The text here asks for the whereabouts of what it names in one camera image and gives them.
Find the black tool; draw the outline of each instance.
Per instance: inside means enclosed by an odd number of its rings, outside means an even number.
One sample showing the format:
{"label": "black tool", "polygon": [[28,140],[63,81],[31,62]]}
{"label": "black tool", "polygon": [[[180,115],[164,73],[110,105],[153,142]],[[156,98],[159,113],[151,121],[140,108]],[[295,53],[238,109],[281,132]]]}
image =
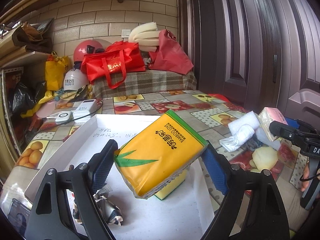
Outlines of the black tool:
{"label": "black tool", "polygon": [[309,178],[301,181],[312,180],[307,189],[304,191],[300,200],[300,205],[306,210],[310,210],[317,194],[320,191],[320,181],[316,174],[320,168],[320,133],[312,125],[297,120],[299,128],[293,128],[289,125],[273,121],[269,130],[274,135],[285,138],[292,142],[293,145],[300,147],[300,153],[309,157]]}
{"label": "black tool", "polygon": [[[81,163],[72,171],[49,169],[44,176],[32,206],[27,226],[27,240],[116,240],[97,209],[93,194],[102,188],[113,164],[114,140],[109,140],[89,163]],[[224,194],[201,240],[289,240],[289,225],[284,205],[269,170],[254,173],[242,170],[216,152],[209,144],[202,159],[213,182]],[[76,232],[66,189],[75,195],[80,218],[87,236]],[[241,232],[229,236],[239,213],[245,190],[252,190]]]}

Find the white towel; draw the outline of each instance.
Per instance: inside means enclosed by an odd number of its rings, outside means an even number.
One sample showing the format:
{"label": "white towel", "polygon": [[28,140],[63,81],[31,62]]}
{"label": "white towel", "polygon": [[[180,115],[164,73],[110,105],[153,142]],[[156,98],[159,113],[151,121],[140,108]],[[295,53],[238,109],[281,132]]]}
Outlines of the white towel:
{"label": "white towel", "polygon": [[253,130],[256,130],[260,125],[259,120],[256,117],[255,113],[251,111],[245,114],[244,116],[242,116],[241,118],[228,123],[228,127],[231,134],[235,135],[236,132],[240,129],[240,127],[243,126],[244,124],[250,125]]}
{"label": "white towel", "polygon": [[254,135],[254,130],[248,124],[240,127],[237,133],[229,138],[221,139],[219,142],[228,152],[234,152]]}
{"label": "white towel", "polygon": [[279,150],[281,146],[280,141],[275,140],[273,142],[270,142],[270,140],[268,139],[268,136],[266,135],[265,131],[261,127],[258,127],[258,129],[256,130],[256,136],[257,136],[257,139],[262,143],[272,147],[276,151]]}

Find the red bag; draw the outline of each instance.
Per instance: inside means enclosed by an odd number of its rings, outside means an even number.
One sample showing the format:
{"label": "red bag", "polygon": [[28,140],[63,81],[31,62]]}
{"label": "red bag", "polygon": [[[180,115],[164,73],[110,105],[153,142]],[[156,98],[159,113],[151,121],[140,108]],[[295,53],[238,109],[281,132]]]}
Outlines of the red bag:
{"label": "red bag", "polygon": [[[145,70],[138,43],[128,41],[116,41],[103,53],[86,54],[81,64],[81,71],[87,74],[90,82],[105,75],[111,89],[117,88],[124,82],[127,72]],[[110,77],[112,73],[122,73],[123,79],[112,84]]]}
{"label": "red bag", "polygon": [[152,70],[171,71],[185,75],[193,68],[193,63],[184,53],[176,37],[168,30],[162,30],[159,33],[159,51],[149,53],[149,55],[151,59],[156,56],[154,64],[149,65]]}

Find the red helmet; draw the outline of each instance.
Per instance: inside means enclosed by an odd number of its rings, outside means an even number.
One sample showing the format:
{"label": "red helmet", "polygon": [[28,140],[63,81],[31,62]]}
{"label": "red helmet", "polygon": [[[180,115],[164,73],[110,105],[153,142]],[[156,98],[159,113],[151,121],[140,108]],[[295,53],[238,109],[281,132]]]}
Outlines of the red helmet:
{"label": "red helmet", "polygon": [[97,49],[103,49],[100,42],[95,40],[83,41],[76,47],[75,52],[73,53],[73,61],[83,61],[85,54],[96,53]]}

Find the white helmet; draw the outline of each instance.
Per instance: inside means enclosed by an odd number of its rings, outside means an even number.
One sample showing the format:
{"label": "white helmet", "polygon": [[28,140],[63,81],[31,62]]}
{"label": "white helmet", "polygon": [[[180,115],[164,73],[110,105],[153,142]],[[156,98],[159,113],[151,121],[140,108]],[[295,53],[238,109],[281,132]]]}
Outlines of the white helmet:
{"label": "white helmet", "polygon": [[71,69],[64,78],[63,90],[78,90],[85,85],[89,85],[86,74],[79,69]]}

